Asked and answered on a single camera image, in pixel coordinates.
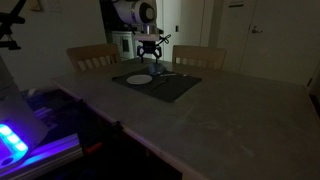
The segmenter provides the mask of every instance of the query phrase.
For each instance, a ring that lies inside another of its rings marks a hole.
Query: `dark floor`
[[[122,132],[121,125],[107,121],[91,112],[83,102],[75,102],[62,91],[53,91],[27,102],[33,110],[47,107],[53,110],[47,124],[56,124],[40,145],[50,143],[73,133],[79,136],[86,149],[96,143],[102,147],[93,153],[62,166],[38,179],[137,179],[180,180],[180,172],[154,155],[146,156],[146,149]]]

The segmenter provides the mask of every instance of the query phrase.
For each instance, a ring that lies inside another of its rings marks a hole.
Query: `black cable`
[[[160,42],[157,44],[159,46],[161,43],[165,42],[166,44],[169,44],[169,38],[171,37],[171,34],[167,35],[166,37],[160,36]]]

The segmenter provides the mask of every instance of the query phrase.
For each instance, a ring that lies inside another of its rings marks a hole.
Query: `white wall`
[[[16,2],[1,0],[0,12],[9,12]],[[0,49],[21,90],[50,85],[52,77],[72,72],[67,48],[106,42],[98,0],[60,0],[61,13],[48,12],[45,1],[40,3],[42,12],[30,11],[26,4],[20,13],[26,23],[12,26],[13,38],[22,49]]]

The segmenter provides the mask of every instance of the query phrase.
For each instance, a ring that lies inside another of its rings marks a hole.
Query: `table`
[[[73,73],[52,83],[183,173],[184,179],[318,179],[319,118],[303,86],[163,63],[202,81],[173,103],[111,78],[139,60]]]

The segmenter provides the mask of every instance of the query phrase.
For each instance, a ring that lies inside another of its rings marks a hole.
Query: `machine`
[[[0,48],[20,49],[11,36],[10,27],[15,23],[25,22],[24,18],[18,16],[25,2],[26,0],[19,0],[10,13],[0,13]],[[141,61],[143,62],[144,54],[153,54],[157,62],[162,55],[159,44],[167,41],[168,37],[160,37],[156,25],[155,0],[113,0],[111,2],[124,23],[132,28],[141,27],[141,33],[134,33],[135,39],[143,43],[143,46],[137,49]],[[2,41],[5,35],[8,40]],[[37,147],[47,133],[48,127],[35,117],[33,111],[22,99],[18,87],[0,57],[0,179],[16,176],[17,172],[19,177],[25,173],[30,176],[23,176],[30,178],[31,171],[35,174],[41,171],[44,173],[44,170],[49,169],[48,164],[57,167],[59,158],[66,162],[65,158],[70,158],[70,153],[73,154],[73,158],[81,156],[82,152],[79,150],[79,142],[75,136]]]

